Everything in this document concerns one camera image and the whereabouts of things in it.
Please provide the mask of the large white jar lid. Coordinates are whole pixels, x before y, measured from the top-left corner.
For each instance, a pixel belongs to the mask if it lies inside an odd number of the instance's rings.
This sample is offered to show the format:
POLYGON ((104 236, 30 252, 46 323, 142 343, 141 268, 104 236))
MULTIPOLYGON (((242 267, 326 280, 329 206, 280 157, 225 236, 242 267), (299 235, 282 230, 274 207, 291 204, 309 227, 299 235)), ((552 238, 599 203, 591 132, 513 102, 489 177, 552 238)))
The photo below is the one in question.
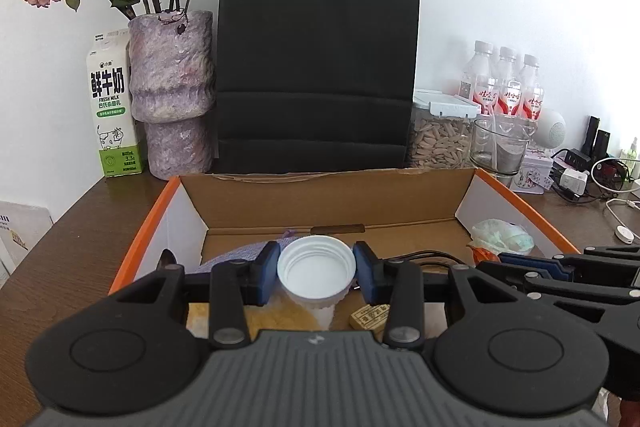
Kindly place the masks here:
POLYGON ((352 248, 326 235, 309 235, 285 246, 277 274, 286 295, 308 309, 332 308, 356 277, 352 248))

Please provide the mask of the white green milk carton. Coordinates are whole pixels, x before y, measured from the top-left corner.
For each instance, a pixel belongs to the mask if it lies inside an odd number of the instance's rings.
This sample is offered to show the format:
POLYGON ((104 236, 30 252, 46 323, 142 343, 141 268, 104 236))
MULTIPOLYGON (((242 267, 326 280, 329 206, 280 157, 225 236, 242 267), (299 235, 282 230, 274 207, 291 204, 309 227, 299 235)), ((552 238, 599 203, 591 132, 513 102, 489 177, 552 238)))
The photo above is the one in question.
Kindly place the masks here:
POLYGON ((94 36, 87 56, 93 128, 105 178, 142 173, 145 166, 141 122, 131 113, 129 29, 94 36))

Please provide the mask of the clear jar of seeds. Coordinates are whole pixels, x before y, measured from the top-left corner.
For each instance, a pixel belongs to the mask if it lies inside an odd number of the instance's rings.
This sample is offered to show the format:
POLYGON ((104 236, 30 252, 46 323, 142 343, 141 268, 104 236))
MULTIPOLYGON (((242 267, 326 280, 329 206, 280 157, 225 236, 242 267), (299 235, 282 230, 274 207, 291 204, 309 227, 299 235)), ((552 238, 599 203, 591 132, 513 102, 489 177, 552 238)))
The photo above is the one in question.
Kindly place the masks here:
POLYGON ((479 113, 478 104, 459 95, 414 90, 408 166, 420 169, 468 167, 472 126, 479 113))

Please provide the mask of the purple knitted pouch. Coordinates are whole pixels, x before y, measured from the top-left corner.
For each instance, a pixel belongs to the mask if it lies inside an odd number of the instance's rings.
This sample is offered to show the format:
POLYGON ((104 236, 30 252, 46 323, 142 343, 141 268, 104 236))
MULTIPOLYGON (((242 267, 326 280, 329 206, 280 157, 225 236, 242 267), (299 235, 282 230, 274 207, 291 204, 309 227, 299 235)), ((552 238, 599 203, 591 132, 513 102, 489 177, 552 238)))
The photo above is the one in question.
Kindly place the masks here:
POLYGON ((198 268, 193 269, 192 273, 208 273, 214 265, 219 265, 219 263, 231 260, 254 261, 269 242, 276 242, 280 245, 280 248, 283 249, 285 246, 288 246, 288 244, 291 244, 294 239, 298 238, 299 234, 293 230, 288 230, 277 239, 266 239, 265 241, 243 245, 217 255, 212 259, 204 261, 198 268))

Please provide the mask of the black paper shopping bag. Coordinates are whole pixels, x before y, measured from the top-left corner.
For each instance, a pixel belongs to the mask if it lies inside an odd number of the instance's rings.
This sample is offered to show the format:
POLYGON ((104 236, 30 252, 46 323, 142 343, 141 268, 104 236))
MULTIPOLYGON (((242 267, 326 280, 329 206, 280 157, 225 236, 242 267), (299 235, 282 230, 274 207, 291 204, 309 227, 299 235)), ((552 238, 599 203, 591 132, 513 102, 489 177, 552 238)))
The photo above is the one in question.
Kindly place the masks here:
POLYGON ((219 0, 219 173, 400 168, 420 0, 219 0))

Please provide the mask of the black charger stand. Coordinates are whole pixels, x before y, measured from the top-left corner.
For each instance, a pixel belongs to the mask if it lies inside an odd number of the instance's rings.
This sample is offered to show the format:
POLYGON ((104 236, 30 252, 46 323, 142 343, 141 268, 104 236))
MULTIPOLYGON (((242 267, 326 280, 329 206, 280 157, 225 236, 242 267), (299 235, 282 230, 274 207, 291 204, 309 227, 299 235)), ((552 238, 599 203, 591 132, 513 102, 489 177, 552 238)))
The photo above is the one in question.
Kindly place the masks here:
POLYGON ((588 121, 584 143, 582 143, 579 150, 572 148, 565 154, 565 164, 578 171, 590 169, 596 161, 608 157, 610 136, 610 132, 600 128, 600 119, 591 116, 588 121))

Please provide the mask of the white round speaker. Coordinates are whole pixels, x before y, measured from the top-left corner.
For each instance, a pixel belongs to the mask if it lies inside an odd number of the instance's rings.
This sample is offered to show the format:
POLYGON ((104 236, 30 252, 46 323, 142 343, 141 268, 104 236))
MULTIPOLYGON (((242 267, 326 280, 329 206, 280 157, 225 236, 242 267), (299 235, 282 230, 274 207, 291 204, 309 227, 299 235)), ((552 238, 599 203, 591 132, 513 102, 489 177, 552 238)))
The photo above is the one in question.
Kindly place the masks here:
POLYGON ((564 143, 565 135, 564 117, 557 110, 548 107, 541 109, 533 135, 534 143, 547 150, 555 150, 564 143))

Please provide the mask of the purple textured vase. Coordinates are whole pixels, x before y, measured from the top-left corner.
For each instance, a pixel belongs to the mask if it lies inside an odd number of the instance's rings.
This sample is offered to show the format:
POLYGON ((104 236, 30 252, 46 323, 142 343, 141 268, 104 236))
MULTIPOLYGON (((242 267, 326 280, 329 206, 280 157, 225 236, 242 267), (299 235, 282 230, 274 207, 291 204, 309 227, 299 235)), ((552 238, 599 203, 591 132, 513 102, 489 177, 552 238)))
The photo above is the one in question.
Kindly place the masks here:
POLYGON ((128 29, 131 112, 143 124, 152 175, 206 172, 214 157, 213 13, 140 15, 128 29))

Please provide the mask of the small yellow snack packet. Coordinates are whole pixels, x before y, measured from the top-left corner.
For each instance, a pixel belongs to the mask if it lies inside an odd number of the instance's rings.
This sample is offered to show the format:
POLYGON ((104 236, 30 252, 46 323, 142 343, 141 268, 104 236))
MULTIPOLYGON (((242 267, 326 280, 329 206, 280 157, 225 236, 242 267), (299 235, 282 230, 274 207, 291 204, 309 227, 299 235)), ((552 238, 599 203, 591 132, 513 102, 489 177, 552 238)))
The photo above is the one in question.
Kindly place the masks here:
POLYGON ((380 335, 386 325, 389 305, 365 305, 349 315, 349 325, 355 331, 369 331, 380 335))

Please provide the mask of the yellow white plush cow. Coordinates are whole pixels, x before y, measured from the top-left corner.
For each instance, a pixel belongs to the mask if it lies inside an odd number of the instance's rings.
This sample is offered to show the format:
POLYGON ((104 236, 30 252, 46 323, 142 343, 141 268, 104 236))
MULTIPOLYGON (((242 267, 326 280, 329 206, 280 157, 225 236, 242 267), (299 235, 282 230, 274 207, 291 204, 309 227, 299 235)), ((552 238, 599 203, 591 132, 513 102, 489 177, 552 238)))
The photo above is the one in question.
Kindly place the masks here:
MULTIPOLYGON (((195 337, 208 336, 208 303, 190 303, 186 329, 195 337)), ((254 340, 263 329, 276 331, 328 331, 334 317, 334 308, 309 309, 277 291, 262 307, 245 306, 250 339, 254 340)))

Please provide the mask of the clear glass cup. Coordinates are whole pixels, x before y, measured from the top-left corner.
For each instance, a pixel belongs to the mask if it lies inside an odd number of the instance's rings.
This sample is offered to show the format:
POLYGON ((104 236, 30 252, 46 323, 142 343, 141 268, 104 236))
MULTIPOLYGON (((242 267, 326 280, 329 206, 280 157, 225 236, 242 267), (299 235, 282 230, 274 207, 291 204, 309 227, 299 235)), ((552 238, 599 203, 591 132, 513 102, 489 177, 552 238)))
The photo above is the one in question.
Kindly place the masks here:
POLYGON ((480 115, 472 127, 470 161, 509 186, 536 130, 537 125, 526 118, 480 115))

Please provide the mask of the white power adapter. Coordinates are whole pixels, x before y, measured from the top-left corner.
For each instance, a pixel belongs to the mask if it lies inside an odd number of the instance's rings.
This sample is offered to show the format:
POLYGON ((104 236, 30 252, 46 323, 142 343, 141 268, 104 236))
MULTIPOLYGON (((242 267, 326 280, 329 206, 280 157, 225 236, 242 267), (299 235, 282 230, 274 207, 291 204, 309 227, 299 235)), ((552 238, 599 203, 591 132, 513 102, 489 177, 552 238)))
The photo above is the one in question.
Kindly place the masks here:
POLYGON ((578 171, 570 167, 561 167, 558 170, 558 177, 555 183, 576 196, 582 196, 585 194, 588 179, 589 174, 585 171, 578 171))

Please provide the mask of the water bottle red label right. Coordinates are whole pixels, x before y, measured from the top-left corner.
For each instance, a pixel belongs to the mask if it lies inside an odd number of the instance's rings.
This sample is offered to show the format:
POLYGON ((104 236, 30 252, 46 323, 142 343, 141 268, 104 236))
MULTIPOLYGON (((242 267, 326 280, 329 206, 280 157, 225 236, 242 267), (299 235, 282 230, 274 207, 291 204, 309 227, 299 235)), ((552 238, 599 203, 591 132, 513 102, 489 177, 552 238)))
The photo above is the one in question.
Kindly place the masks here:
POLYGON ((531 121, 537 121, 542 102, 544 101, 544 87, 539 80, 539 62, 533 55, 525 54, 523 67, 518 72, 518 81, 521 83, 520 115, 531 121))

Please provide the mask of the crumpled plastic bag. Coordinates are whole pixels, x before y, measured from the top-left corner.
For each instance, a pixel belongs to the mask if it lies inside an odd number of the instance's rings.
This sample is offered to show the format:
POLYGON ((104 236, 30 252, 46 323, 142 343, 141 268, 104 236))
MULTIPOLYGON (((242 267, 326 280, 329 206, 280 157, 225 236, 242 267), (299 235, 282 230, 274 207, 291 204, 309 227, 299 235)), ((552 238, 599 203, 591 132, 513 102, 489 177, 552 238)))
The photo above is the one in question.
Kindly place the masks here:
POLYGON ((472 226, 470 247, 491 254, 528 255, 535 247, 533 237, 519 225, 498 219, 487 219, 472 226))

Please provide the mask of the orange cardboard box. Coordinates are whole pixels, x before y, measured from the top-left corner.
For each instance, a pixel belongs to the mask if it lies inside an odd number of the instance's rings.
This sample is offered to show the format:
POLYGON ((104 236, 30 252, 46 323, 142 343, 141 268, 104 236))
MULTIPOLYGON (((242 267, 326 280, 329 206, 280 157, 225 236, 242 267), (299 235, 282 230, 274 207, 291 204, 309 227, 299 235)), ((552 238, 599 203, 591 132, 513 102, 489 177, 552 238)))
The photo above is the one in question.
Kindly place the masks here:
POLYGON ((143 221, 111 290, 153 271, 164 249, 196 269, 286 232, 332 235, 348 245, 365 241, 381 258, 438 249, 470 262, 471 229, 486 219, 522 227, 539 256, 577 251, 531 205, 480 169, 175 176, 143 221))

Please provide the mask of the water bottle red label middle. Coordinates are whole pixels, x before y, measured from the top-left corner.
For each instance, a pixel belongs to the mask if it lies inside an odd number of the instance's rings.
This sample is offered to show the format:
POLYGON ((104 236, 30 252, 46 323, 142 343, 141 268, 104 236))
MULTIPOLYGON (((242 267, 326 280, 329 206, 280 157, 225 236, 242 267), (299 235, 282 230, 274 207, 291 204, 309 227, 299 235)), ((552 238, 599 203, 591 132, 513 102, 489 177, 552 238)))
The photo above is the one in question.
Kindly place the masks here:
POLYGON ((522 97, 522 85, 516 78, 515 61, 515 52, 507 46, 502 46, 496 65, 497 113, 508 117, 518 115, 522 97))

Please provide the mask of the white card leaflet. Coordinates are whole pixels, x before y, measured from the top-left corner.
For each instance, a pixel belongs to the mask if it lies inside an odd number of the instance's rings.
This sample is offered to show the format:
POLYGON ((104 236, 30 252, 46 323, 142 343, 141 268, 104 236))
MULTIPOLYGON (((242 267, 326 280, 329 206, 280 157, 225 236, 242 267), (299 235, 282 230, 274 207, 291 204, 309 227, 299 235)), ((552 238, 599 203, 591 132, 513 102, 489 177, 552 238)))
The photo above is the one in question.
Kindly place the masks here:
POLYGON ((40 239, 52 228, 47 208, 2 202, 0 204, 1 264, 11 275, 40 239))

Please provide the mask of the water bottle red label left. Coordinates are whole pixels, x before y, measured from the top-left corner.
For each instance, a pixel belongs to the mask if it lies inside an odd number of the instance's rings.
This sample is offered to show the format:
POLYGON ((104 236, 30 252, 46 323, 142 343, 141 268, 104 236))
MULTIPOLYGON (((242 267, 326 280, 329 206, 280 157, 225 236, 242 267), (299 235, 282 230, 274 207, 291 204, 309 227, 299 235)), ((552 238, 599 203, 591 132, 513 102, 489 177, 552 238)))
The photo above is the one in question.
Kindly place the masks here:
POLYGON ((474 55, 463 69, 458 90, 461 98, 478 104, 483 115, 495 113, 498 100, 498 82, 491 65, 492 52, 494 47, 490 43, 475 41, 474 55))

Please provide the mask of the small floral tin box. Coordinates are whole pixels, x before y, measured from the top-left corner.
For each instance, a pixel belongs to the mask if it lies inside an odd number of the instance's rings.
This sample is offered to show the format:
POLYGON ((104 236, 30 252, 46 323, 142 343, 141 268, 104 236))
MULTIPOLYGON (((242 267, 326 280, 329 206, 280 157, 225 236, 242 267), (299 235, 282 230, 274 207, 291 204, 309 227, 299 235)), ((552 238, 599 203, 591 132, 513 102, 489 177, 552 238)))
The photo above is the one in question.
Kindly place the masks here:
POLYGON ((550 190, 550 178, 553 159, 545 150, 529 148, 526 150, 518 173, 512 178, 509 187, 514 193, 542 195, 550 190))

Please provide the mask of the water bottle red label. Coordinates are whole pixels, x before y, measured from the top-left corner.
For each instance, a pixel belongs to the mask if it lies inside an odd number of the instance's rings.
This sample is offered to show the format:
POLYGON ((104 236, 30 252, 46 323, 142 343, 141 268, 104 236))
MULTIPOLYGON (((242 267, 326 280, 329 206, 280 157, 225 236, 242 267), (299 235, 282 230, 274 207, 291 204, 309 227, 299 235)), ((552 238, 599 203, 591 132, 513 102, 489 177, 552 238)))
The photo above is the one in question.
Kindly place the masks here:
POLYGON ((498 82, 491 65, 492 52, 494 47, 490 43, 475 41, 474 55, 463 69, 458 90, 461 98, 478 104, 483 115, 495 113, 498 100, 498 82))
POLYGON ((497 113, 508 117, 518 115, 522 97, 522 85, 516 78, 515 61, 515 52, 507 46, 502 46, 496 65, 497 113))
POLYGON ((523 67, 518 72, 518 81, 521 83, 520 115, 531 121, 537 121, 542 102, 544 101, 544 87, 539 80, 539 62, 533 55, 525 54, 523 67))

